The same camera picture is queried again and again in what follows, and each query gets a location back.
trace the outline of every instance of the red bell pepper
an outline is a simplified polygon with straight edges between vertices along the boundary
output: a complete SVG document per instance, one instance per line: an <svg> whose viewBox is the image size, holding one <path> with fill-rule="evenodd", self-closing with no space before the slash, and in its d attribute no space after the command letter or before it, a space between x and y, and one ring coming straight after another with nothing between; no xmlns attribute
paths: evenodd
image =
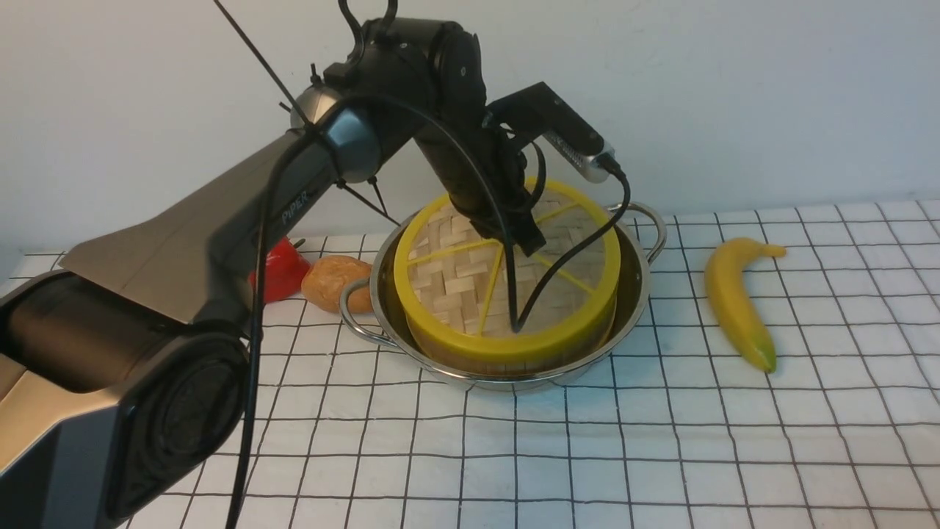
<svg viewBox="0 0 940 529"><path fill-rule="evenodd" d="M300 291L310 263L297 251L287 237L281 239L265 261L264 302L273 303L293 296ZM248 276L252 288L255 287L255 272Z"/></svg>

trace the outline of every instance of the black grid line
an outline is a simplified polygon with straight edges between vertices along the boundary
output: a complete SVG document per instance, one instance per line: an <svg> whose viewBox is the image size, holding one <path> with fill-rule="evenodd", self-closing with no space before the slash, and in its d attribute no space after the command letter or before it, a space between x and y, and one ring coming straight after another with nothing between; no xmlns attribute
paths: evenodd
<svg viewBox="0 0 940 529"><path fill-rule="evenodd" d="M460 508L457 509L457 529L461 529L461 522L463 521L463 503L467 501L467 498L463 497L463 484L466 482L466 466L467 466L467 405L470 403L470 390L473 387L467 388L463 392L463 420L461 425L461 483L459 485L457 499L459 501L458 505ZM516 501L518 502L518 493L519 493L519 482L516 481ZM516 518L518 519L518 507L516 508Z"/></svg>
<svg viewBox="0 0 940 529"><path fill-rule="evenodd" d="M657 426L668 426L668 425L667 425L667 424L657 424ZM774 426L774 425L762 425L762 427L772 427L772 426ZM834 427L834 425L820 425L820 426L825 426L825 427L827 427L827 428L833 428L833 427ZM890 427L890 425L872 425L872 424L868 424L867 426L873 426L873 427ZM222 452L219 452L219 453L216 453L216 455L217 455L217 456L230 456L230 457L235 457L235 456L237 456L238 454L236 454L236 453L222 453ZM369 457L376 457L376 458L379 458L379 457L392 457L392 458L397 458L397 457L407 457L407 456L409 456L409 455L412 455L412 456L414 456L414 457L434 457L434 458L438 458L438 459L471 460L471 459L501 459L501 458L509 458L509 457L513 457L514 455L516 455L516 453L509 453L509 452L506 452L506 453L499 453L499 454L476 454L476 455L472 455L472 456L452 456L452 455L448 455L448 454L439 454L439 453L432 453L432 452L414 452L413 454L410 453L410 452L389 453L389 454L368 454ZM280 457L280 458L285 458L285 459L301 459L301 458L317 459L317 458L324 458L324 457L331 458L331 457L359 457L359 456L360 456L360 454L359 454L358 452L330 453L330 454L312 454L312 455L310 455L310 456L293 455L293 454L265 454L265 455L264 455L264 457L266 457L266 458L276 458L276 457ZM529 457L529 458L533 458L533 459L553 459L553 460L559 460L559 461L567 461L568 459L571 459L571 460L573 460L573 461L627 461L627 462L638 461L638 462L648 462L648 463L678 463L678 462L680 462L680 461L684 461L684 462L686 462L686 463L714 463L714 464L718 464L718 463L725 463L725 464L740 463L740 464L742 464L742 465L771 465L771 466L776 466L776 465L782 464L782 462L779 461L779 460L767 460L767 459L740 459L740 458L736 458L736 459L709 459L709 458L699 458L699 457L683 457L682 459L679 459L678 457L615 457L615 456L609 456L609 457L604 457L604 456L571 456L571 457L568 457L568 456L552 456L552 455L549 455L549 454L528 454L528 453L521 453L521 454L518 454L518 456L519 456L519 457ZM908 464L908 463L868 463L868 462L861 462L861 461L849 462L849 461L813 461L813 460L808 460L808 461L796 461L796 464L797 464L797 465L800 465L800 466L807 466L807 467L812 467L812 466L821 466L821 467L848 467L848 466L856 466L856 467L886 468L886 469L891 469L891 468L909 468L909 467L911 467L911 465ZM918 464L915 465L915 466L918 467L918 468L935 469L935 468L940 468L940 463L918 463Z"/></svg>
<svg viewBox="0 0 940 529"><path fill-rule="evenodd" d="M800 218L800 224L803 224L803 218L800 216L800 212L799 212L799 211L796 212L796 215ZM760 229L761 229L762 232L765 233L765 236L766 236L766 231L764 230L764 227L763 227L763 224L762 224L762 223L761 223ZM803 231L804 231L804 233L806 234L807 239L808 239L808 238L809 238L809 231L807 231L807 228L806 228L806 225L805 225L805 224L803 224ZM816 252L816 249L815 249L815 248L813 249L813 253L816 255L816 259L819 260L819 253ZM780 266L779 266L779 264L777 263L776 259L774 259L774 268L777 270L777 273L780 273ZM780 284L783 285L783 289L784 289L784 291L786 292L786 291L787 291L787 285L786 285L786 283L783 281L783 275L782 275L782 274L780 274ZM793 318L796 319L796 318L797 318L797 315L796 315L796 308L793 306L793 301L792 301L792 299L790 300L790 310L793 312ZM810 351L811 348L810 348L810 346L809 346L809 340L807 340L807 336L806 336L806 334L803 332L802 329L800 329L800 337L803 338L803 342L804 342L803 345L807 348L807 351ZM817 378L817 380L818 380L818 382L819 382L819 385L820 385L821 388L824 388L824 387L825 387L825 384L823 384L823 378L820 376L819 366L816 365L816 359L814 359L812 355L809 355L809 357L810 357L810 361L812 362L813 371L816 373L816 378ZM855 478L855 483L856 483L856 485L858 486L858 490L859 490L859 491L861 492L861 494L862 494L862 499L865 501L865 507L866 507L866 509L867 509L868 512L869 512L869 516L870 516L870 518L871 518L871 523L872 523L875 527L877 527L877 526L878 526L878 521L875 520L874 511L871 509L871 503L870 503L870 501L869 501L868 493L865 491L865 487L862 486L862 480L858 477L858 470L857 470L856 466L854 465L854 460L853 460L853 457L852 457L852 452L849 450L849 442L845 439L845 434L842 432L842 425L840 425L839 422L838 422L838 416L836 415L836 409L835 409L835 407L832 405L832 401L829 399L829 396L828 396L827 394L825 394L825 392L823 392L822 394L823 394L823 396L825 397L825 403L826 403L826 406L829 408L829 413L832 415L833 422L836 424L836 431L838 432L839 438L842 440L842 445L843 445L843 448L845 449L846 457L849 459L849 463L852 463L852 464L850 465L850 468L852 469L852 474L853 474L853 476L854 476L854 478Z"/></svg>
<svg viewBox="0 0 940 529"><path fill-rule="evenodd" d="M721 224L717 222L718 215L715 215L714 219L715 219L716 225L718 226L718 233L721 235L722 241L724 241L725 235L721 232ZM678 225L676 226L676 236L679 238L679 246L683 247L682 228ZM684 247L682 249L682 258L685 260L685 267L688 268L689 258L685 253ZM693 292L695 292L695 285L694 285L694 282L692 281L692 272L689 272L688 281L689 281L689 288L692 289ZM698 306L698 304L696 304L696 316L698 317L699 324L700 325L703 324L704 322L702 321L702 311L701 311L701 308ZM715 369L714 367L714 357L712 356L712 347L708 343L708 335L705 334L704 327L702 327L701 334L702 334L702 341L705 343L705 351L708 353L709 364L712 367L712 376L714 377L714 380L715 380L715 386L718 386L718 370ZM718 402L721 403L721 413L722 413L722 416L725 418L725 423L726 423L725 431L728 432L728 438L731 439L731 451L734 454L735 470L738 473L738 482L741 484L741 493L744 496L744 504L747 505L747 487L744 485L744 474L741 472L741 463L738 460L738 442L734 439L734 436L731 435L731 426L730 424L728 424L730 422L728 419L728 408L725 406L725 395L724 393L720 391L718 392ZM751 525L751 529L754 529L754 514L751 513L750 507L748 507L746 510L747 510L747 520Z"/></svg>
<svg viewBox="0 0 940 529"><path fill-rule="evenodd" d="M614 355L610 355L607 358L607 362L610 364L610 381L617 387L617 370L614 368ZM617 407L617 418L620 418L620 395L616 390L614 390L614 406ZM627 437L623 434L623 425L620 425L617 428L620 433L620 454L623 456L623 481L625 482L625 490L627 491L627 500L630 502L627 504L627 510L630 514L630 527L635 527L634 525L634 505L633 505L633 495L630 492L630 471L627 465Z"/></svg>
<svg viewBox="0 0 940 529"><path fill-rule="evenodd" d="M168 492L166 496L186 496L188 494L184 492ZM222 492L200 492L196 494L196 497L226 497L227 494ZM256 494L248 493L245 494L246 498L285 498L293 499L297 496L292 494ZM348 500L349 496L330 496L330 495L310 495L310 494L301 494L300 498L302 499L312 499L312 500ZM374 496L374 495L365 495L365 496L356 496L356 500L424 500L424 501L438 501L438 502L454 502L453 498L440 497L440 496ZM567 503L570 502L570 498L564 497L545 497L545 498L522 498L513 500L512 498L464 498L466 503L475 503L475 502L486 502L486 503L514 503L518 502L520 504L542 504L542 503ZM682 504L682 503L670 503L670 502L647 502L647 501L624 501L624 500L574 500L576 505L643 505L643 506L673 506L673 507L759 507L759 508L799 508L802 509L806 507L805 505L799 504L724 504L716 502L693 502L691 504ZM864 505L812 505L812 509L825 509L825 510L867 510ZM905 507L905 506L878 506L873 508L875 511L895 511L895 512L927 512L928 509L923 509L919 507Z"/></svg>
<svg viewBox="0 0 940 529"><path fill-rule="evenodd" d="M376 356L375 356L375 371L376 371L376 373L378 373L378 371L379 371L379 355L378 355L378 352L376 353ZM421 380L421 376L422 376L423 373L424 373L424 370L421 370L421 371L419 371L418 374L417 374L417 377L418 377L418 381L419 381L419 382L420 382L420 380ZM372 383L373 383L373 384L375 383L375 376L372 377ZM407 470L405 471L405 472L407 472L407 473L405 474L405 496L408 495L408 489L409 489L409 487L411 486L412 461L415 460L415 440L417 439L417 422L418 422L418 418L420 417L420 413L421 413L421 386L422 386L422 384L418 383L418 385L417 385L417 391L415 392L415 393L416 393L416 395L415 395L415 423L412 425L411 446L408 448L408 468L407 468ZM408 513L408 500L405 499L405 500L401 503L401 525L400 525L400 529L404 529L404 527L405 527L405 515L406 515L407 513Z"/></svg>
<svg viewBox="0 0 940 529"><path fill-rule="evenodd" d="M656 390L656 389L660 389L660 390L662 390L662 389L665 389L665 388L663 388L663 387L659 387L659 388L645 387L645 388L628 388L628 389L638 389L638 390ZM699 388L699 387L696 387L696 388L692 388L692 389L696 389L696 390L708 390L708 389L710 389L710 388ZM738 390L738 389L741 389L741 388L724 388L724 389ZM819 390L818 388L817 388L817 389L784 390L784 391L788 391L788 392L802 392L802 393L821 392L821 390ZM497 417L497 416L491 416L491 415L476 415L476 414L473 414L473 413L469 413L469 414L467 414L467 415L461 415L460 413L453 413L453 414L449 414L449 415L437 415L437 416L434 416L434 417L422 417L421 420L422 420L422 421L438 421L438 420L445 420L445 419L461 419L462 417L467 417L468 419L485 419L485 420L488 420L488 421L502 421L502 422L507 422L507 423L511 423L511 422L512 422L512 419L507 418L507 417ZM403 420L408 420L408 419L410 419L410 418L409 418L409 417L381 417L381 418L380 418L380 417L373 417L373 418L369 418L368 420L371 421L371 422L380 422L380 421L403 421ZM310 420L310 419L298 419L298 418L296 418L296 417L289 417L289 418L286 418L286 417L277 417L277 418L268 419L268 421L272 421L272 422L276 422L276 421L304 421L304 420ZM327 422L338 422L338 423L339 423L339 422L354 422L354 423L355 423L355 422L362 422L362 421L363 421L363 419L358 418L358 417L322 417L322 418L319 419L319 422L321 422L321 423L327 423ZM519 421L520 423L530 423L530 424L534 424L534 425L564 425L564 424L565 424L565 421L552 421L552 420L547 420L547 419L519 419L518 421ZM673 425L676 425L676 426L724 426L724 425L726 424L726 423L714 423L714 422L685 423L685 422L678 422L678 421L677 421L677 422L670 423L670 422L665 422L665 421L663 421L663 422L654 422L654 421L597 421L597 420L583 420L583 419L571 419L571 420L569 421L569 423L571 423L572 425L636 425L636 426L644 426L644 425L670 425L670 424L673 424ZM842 424L843 426L865 426L865 425L872 425L872 423L841 423L841 424ZM793 427L793 428L814 428L814 427L831 427L831 426L832 426L831 424L820 424L820 423L786 423L786 422L785 422L785 423L782 423L782 424L781 424L781 423L731 423L730 425L732 425L732 426L743 426L743 427L747 427L747 426L789 426L789 427ZM940 426L940 422L933 422L933 421L903 421L903 422L897 422L897 425L898 425L898 426Z"/></svg>
<svg viewBox="0 0 940 529"><path fill-rule="evenodd" d="M882 216L885 216L885 211L881 208L881 206L877 204L875 205L878 208L878 212ZM841 211L838 208L836 208L836 211L841 217L842 216ZM907 253L904 252L903 246L901 246L901 242L898 240L898 236L894 233L894 229L891 228L890 223L888 224L888 229L891 231L891 236L895 238L895 241L897 241L899 246L901 247L901 252L904 253L904 258L908 260L908 263L910 263L910 258L907 256ZM874 275L871 273L871 269L867 268L867 271L869 273L869 276L871 277L871 281L875 284L875 288L878 290L878 294L880 296L883 296L884 293L882 292L881 285L879 285L878 281L875 280ZM923 280L921 280L921 285L924 287L924 290L926 291L927 285L923 283ZM842 309L842 305L840 304L837 304L837 305L838 305L839 312L842 314L842 319L846 319L845 311ZM891 308L891 305L888 303L885 303L885 305L887 306L888 310L891 312L891 315L895 319L897 319L897 315L894 314L894 309ZM855 344L855 348L861 350L861 347L859 346L859 343L858 343L858 339L855 337L854 333L850 332L849 335L852 337L852 340ZM903 332L901 333L901 336L903 337L904 341L907 343L908 350L913 351L914 348L911 347L911 343L909 339L907 338L907 336ZM907 464L911 467L911 474L914 475L914 479L917 482L917 487L920 489L920 494L924 499L924 505L930 505L931 499L928 496L926 489L924 488L923 480L921 479L919 473L914 469L914 464L911 460L911 454L907 448L907 444L904 442L904 437L901 436L901 433L898 431L898 427L895 425L894 416L891 414L890 408L887 405L887 400L885 399L885 393L882 391L882 388L878 387L878 385L876 384L875 377L871 373L871 368L869 367L868 363L867 362L862 362L862 363L865 366L865 372L868 373L869 378L871 379L871 383L875 385L875 389L878 392L878 397L881 399L882 406L885 407L885 415L887 416L888 421L891 423L891 428L894 430L894 435L895 437L897 437L898 443L901 444L901 450L904 452L904 458L907 459ZM928 379L927 379L927 375L924 373L923 366L920 364L920 361L918 361L917 358L915 358L915 363L917 365L917 369L920 370L921 376L924 378L924 381L926 382ZM936 392L931 391L931 394L933 395L934 401L937 403L938 406L940 406L940 399L937 398ZM940 529L940 517L937 516L936 511L931 511L931 513L933 515L933 522L936 524L937 528Z"/></svg>
<svg viewBox="0 0 940 529"><path fill-rule="evenodd" d="M326 239L327 239L327 238L329 238L329 237L323 237L323 241L321 242L321 249L323 249L323 247L326 246ZM304 321L304 314L306 314L306 304L304 304L304 307L303 307L303 309L301 310L300 320L297 322L297 324L298 324L297 332L294 334L294 342L295 342L295 343L296 343L296 340L297 340L297 336L300 335L300 329L301 329L300 324L301 324L301 322ZM338 345L338 343L339 343L339 333L340 333L341 331L342 331L342 329L337 329L337 336L336 336L336 338L334 339L334 342L333 342L333 350L334 350L334 351L336 351L336 349L337 349L337 345ZM281 386L282 386L282 387L284 387L284 377L287 376L287 372L288 372L288 368L290 367L290 360L291 360L291 356L293 355L293 351L294 351L294 346L292 345L292 346L290 347L290 355L288 355L288 358L287 358L287 359L285 360L285 362L284 362L284 373L281 374ZM331 357L330 357L330 365L329 365L329 367L327 368L326 377L325 377L325 379L324 379L326 382L329 382L330 376L333 374L333 361L336 359L336 357L337 357L336 354L333 354L333 355L331 355ZM271 414L272 414L272 415L274 415L274 406L276 406L276 404L277 404L276 401L277 401L277 395L274 396L274 402L271 404ZM318 418L318 419L320 418L320 416L321 416L321 414L322 414L322 412L323 412L323 403L324 403L325 401L326 401L326 390L324 389L324 390L323 390L323 395L322 395L322 397L321 397L321 399L320 399L320 404L319 404L318 407L317 407L317 418ZM271 418L269 417L268 425L271 424L271 420L270 420L270 419L271 419ZM291 508L290 508L290 521L288 522L288 528L289 528L289 529L290 529L291 527L293 527L294 518L297 516L297 504L298 504L298 502L300 501L300 494L301 494L301 491L304 489L304 480L306 479L306 469L307 469L307 466L308 466L309 463L310 463L310 458L309 458L310 449L311 449L311 447L313 446L313 437L317 434L317 425L318 425L319 423L320 423L319 420L314 422L314 424L313 424L313 429L312 429L312 431L310 432L310 440L309 440L309 442L307 443L307 446L306 446L307 459L304 460L304 467L303 467L303 469L302 469L301 472L300 472L300 481L297 483L297 497L298 497L298 499L294 500L293 505L292 505ZM259 445L258 445L258 453L259 453L259 454L261 453L261 449L262 449L262 448L263 448L263 445L262 445L262 444L259 444Z"/></svg>
<svg viewBox="0 0 940 529"><path fill-rule="evenodd" d="M878 204L875 204L875 206L878 208L878 213L880 213L881 216L885 216L885 210L883 210L882 207L881 207L880 205L878 205ZM921 211L923 211L923 206L920 206L920 205L918 204L918 207L920 207ZM894 237L895 242L898 243L898 247L901 249L901 253L904 255L904 259L907 261L907 264L911 265L911 267L914 268L914 265L913 265L913 263L911 262L911 257L910 257L910 255L908 255L907 250L904 249L904 245L901 244L901 240L898 239L897 234L894 232L894 228L892 228L890 225L888 225L888 230L891 231L891 236ZM938 235L940 235L940 232L938 232L938 231L936 230L936 228L933 228L933 230L934 230L935 232L937 232ZM869 272L869 276L871 276L872 282L875 283L875 288L878 290L879 296L882 296L882 298L884 298L884 295L883 295L883 292L882 292L882 289L881 289L881 285L878 284L878 281L875 281L874 275L871 273L871 269L868 269L868 272ZM918 270L916 270L916 269L915 269L915 274L917 275L917 280L920 281L920 286L923 287L924 292L927 293L927 292L928 292L927 283L924 282L923 277L920 275L920 272L919 272ZM934 305L934 307L937 308L937 311L940 312L940 303L937 303L936 297L933 297L933 296L928 296L928 297L933 301L933 305ZM894 309L891 307L891 305L890 305L889 303L887 303L887 302L885 303L885 305L887 306L887 309L891 312L891 315L894 317L894 319L897 320L897 319L898 319L898 316L895 314ZM908 350L913 351L913 350L914 350L914 347L911 345L911 340L910 340L910 338L907 337L907 334L905 334L904 332L902 332L902 333L901 333L901 336L903 337L904 342L907 344ZM915 358L914 358L914 362L917 364L917 369L920 370L920 374L924 377L924 380L930 380L930 379L927 377L927 373L924 371L924 367L923 367L923 364L920 362L920 359L918 359L917 357L915 357ZM934 392L932 392L932 393L933 393L933 400L936 401L937 406L940 406L940 396L938 396L938 395L937 395L936 393L934 393ZM940 518L937 518L936 513L934 513L933 516L934 516L934 520L937 522L937 526L940 527Z"/></svg>
<svg viewBox="0 0 940 529"><path fill-rule="evenodd" d="M568 415L568 388L561 388L562 395L565 397L565 442L568 449L568 493L571 498L568 500L572 506L572 529L577 529L578 523L574 516L574 469L572 465L572 422Z"/></svg>
<svg viewBox="0 0 940 529"><path fill-rule="evenodd" d="M326 244L326 239L327 239L327 238L328 238L328 237L323 237L323 244L324 244L324 245ZM304 321L304 314L306 313L306 307L307 307L307 304L306 304L306 303L304 303L303 306L301 307L300 315L297 317L297 325L298 325L298 326L300 325L300 322ZM281 381L282 383L284 382L284 377L287 375L288 365L290 364L290 357L291 357L291 355L293 354L294 348L297 346L297 336L298 336L298 335L300 335L300 327L297 327L297 329L294 331L293 339L290 341L290 351L288 352L288 357L287 357L286 360L284 361L284 367L283 367L283 369L282 369L282 371L281 371L281 378L280 378L280 381ZM262 348L262 349L264 348L263 337L262 337L261 348ZM270 419L274 416L274 411L275 411L276 408L277 408L277 397L280 395L280 393L281 393L281 388L280 388L280 387L278 387L276 390L274 390L274 398L272 399L272 402L271 402L271 409L270 409L269 412L268 412L268 420L265 421L264 427L261 429L260 438L258 439L258 455L259 455L259 456L260 456L260 454L261 454L261 447L264 445L264 438L265 438L265 436L267 436L267 434L268 434L268 428L271 426L271 421L270 421ZM260 459L260 457L255 457L255 460L252 462L252 465L251 465L251 472L248 473L248 479L245 481L245 485L244 485L246 490L248 490L248 489L251 487L251 479L252 479L252 477L254 477L254 475L255 475L255 469L258 467L258 461L259 461L259 459Z"/></svg>
<svg viewBox="0 0 940 529"><path fill-rule="evenodd" d="M662 344L660 344L660 341L659 341L659 331L655 327L656 315L654 313L652 304L650 304L650 320L653 323L652 333L653 333L653 338L655 338L656 340L656 350L660 353L659 368L663 375L663 385L666 387L666 405L669 408L669 420L672 422L672 435L673 437L676 438L676 453L679 455L679 472L680 472L680 475L682 476L682 494L684 494L685 496L686 511L689 516L689 527L692 527L692 529L695 529L696 523L692 518L692 506L689 502L689 486L688 486L687 480L685 479L685 463L682 460L682 440L679 439L679 429L677 428L677 425L676 425L676 416L672 410L672 397L669 395L669 389L668 389L669 381L666 379L666 364L663 362L663 346ZM620 421L621 423L623 423L622 416L620 416Z"/></svg>
<svg viewBox="0 0 940 529"><path fill-rule="evenodd" d="M512 389L512 479L515 481L513 496L516 500L512 509L512 526L519 529L519 394L515 388Z"/></svg>

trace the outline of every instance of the banana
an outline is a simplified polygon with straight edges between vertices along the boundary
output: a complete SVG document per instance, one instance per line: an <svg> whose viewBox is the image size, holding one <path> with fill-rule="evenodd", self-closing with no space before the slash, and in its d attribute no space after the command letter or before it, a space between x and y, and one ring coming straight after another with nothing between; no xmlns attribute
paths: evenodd
<svg viewBox="0 0 940 529"><path fill-rule="evenodd" d="M745 360L765 373L776 369L770 331L744 287L744 269L760 257L783 257L787 249L739 237L712 253L705 265L705 293L718 325Z"/></svg>

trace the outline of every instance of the white wall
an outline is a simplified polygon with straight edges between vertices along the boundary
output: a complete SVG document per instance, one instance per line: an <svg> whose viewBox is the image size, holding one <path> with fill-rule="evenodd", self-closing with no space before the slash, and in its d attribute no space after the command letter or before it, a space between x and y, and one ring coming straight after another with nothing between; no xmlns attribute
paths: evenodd
<svg viewBox="0 0 940 529"><path fill-rule="evenodd" d="M310 61L322 69L351 48L333 1L227 3L294 91ZM384 3L352 9L374 17ZM936 0L401 0L399 14L478 32L491 97L547 81L618 148L634 197L661 210L940 191ZM10 244L62 246L146 219L286 127L276 88L210 0L2 2L0 50ZM597 200L616 192L553 162ZM397 215L443 190L413 147L381 182ZM329 199L298 232L384 228L338 191Z"/></svg>

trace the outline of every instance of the yellow steamer lid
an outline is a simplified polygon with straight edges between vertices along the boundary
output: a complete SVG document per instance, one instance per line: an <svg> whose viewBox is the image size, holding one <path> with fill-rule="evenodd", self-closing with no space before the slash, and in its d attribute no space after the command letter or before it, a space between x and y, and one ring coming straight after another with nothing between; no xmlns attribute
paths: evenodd
<svg viewBox="0 0 940 529"><path fill-rule="evenodd" d="M518 311L549 266L609 219L603 208L558 182L547 183L533 216L546 244L531 257L515 248ZM482 239L444 195L402 234L394 282L426 355L472 373L519 375L563 365L606 340L619 269L619 240L611 230L552 277L514 334L502 243Z"/></svg>

